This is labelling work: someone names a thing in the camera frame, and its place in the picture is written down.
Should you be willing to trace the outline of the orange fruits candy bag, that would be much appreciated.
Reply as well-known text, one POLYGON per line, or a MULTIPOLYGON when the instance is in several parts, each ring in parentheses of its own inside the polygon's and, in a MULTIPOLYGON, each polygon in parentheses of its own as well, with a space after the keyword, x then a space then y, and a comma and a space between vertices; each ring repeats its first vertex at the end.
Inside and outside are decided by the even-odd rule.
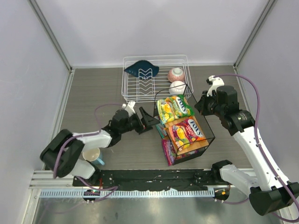
POLYGON ((208 145, 205 135, 193 117, 183 118, 180 122, 170 125, 167 133, 178 154, 208 145))

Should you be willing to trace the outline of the green candy bag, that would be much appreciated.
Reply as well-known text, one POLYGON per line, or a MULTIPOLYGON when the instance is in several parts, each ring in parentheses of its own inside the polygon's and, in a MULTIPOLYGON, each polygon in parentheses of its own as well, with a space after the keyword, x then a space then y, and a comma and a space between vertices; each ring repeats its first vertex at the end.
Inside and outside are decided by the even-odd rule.
POLYGON ((162 124, 194 115, 193 109, 185 102, 182 94, 160 99, 156 105, 162 124))

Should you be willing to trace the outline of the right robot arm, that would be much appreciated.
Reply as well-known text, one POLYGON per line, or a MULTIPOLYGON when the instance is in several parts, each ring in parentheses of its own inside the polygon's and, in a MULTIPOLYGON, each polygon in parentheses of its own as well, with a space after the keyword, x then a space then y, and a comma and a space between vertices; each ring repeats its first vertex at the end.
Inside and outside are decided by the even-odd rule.
POLYGON ((255 177, 240 171, 229 161, 218 162, 218 176, 233 184, 246 196, 253 209, 261 216, 298 205, 298 182, 290 182, 279 169, 266 148, 256 122, 247 110, 239 107, 233 86, 212 87, 202 92, 195 108, 201 115, 215 115, 245 152, 255 177))

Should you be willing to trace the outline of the wooden two-tier wire shelf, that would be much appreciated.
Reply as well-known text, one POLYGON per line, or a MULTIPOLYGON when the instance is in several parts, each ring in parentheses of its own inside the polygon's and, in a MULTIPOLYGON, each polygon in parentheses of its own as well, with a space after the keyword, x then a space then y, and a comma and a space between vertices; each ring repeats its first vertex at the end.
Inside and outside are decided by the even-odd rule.
POLYGON ((206 118, 195 109, 189 86, 175 81, 156 93, 154 118, 169 166, 200 157, 215 139, 206 118))

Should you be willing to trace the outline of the teal mint candy bag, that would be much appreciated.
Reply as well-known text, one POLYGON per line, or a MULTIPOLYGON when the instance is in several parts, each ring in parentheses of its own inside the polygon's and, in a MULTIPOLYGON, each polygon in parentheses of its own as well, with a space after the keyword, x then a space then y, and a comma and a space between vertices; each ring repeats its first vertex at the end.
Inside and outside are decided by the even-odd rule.
POLYGON ((162 139, 165 138, 166 136, 168 136, 165 126, 163 124, 157 124, 156 128, 157 128, 162 139))

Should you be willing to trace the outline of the purple berries candy bag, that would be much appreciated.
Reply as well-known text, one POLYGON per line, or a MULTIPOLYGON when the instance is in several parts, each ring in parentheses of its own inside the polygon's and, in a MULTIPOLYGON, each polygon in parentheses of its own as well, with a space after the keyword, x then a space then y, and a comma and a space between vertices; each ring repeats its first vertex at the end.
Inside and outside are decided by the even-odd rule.
POLYGON ((169 139, 162 139, 162 148, 164 151, 164 155, 166 157, 168 166, 174 165, 175 161, 183 159, 187 156, 196 154, 199 152, 199 150, 194 150, 188 153, 184 153, 181 155, 176 155, 176 150, 174 149, 171 141, 169 139))

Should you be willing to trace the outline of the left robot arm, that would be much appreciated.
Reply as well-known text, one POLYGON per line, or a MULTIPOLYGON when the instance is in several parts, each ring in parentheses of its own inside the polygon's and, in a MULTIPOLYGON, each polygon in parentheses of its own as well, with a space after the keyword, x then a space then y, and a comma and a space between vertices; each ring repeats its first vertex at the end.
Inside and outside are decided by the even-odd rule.
POLYGON ((121 135, 130 131, 142 134, 149 131, 160 121, 150 116, 143 107, 139 108, 142 118, 132 106, 115 112, 109 123, 96 132, 72 133, 61 130, 40 154, 40 160, 53 171, 53 177, 73 175, 90 179, 98 168, 90 161, 81 160, 81 153, 94 148, 108 148, 121 140, 121 135))

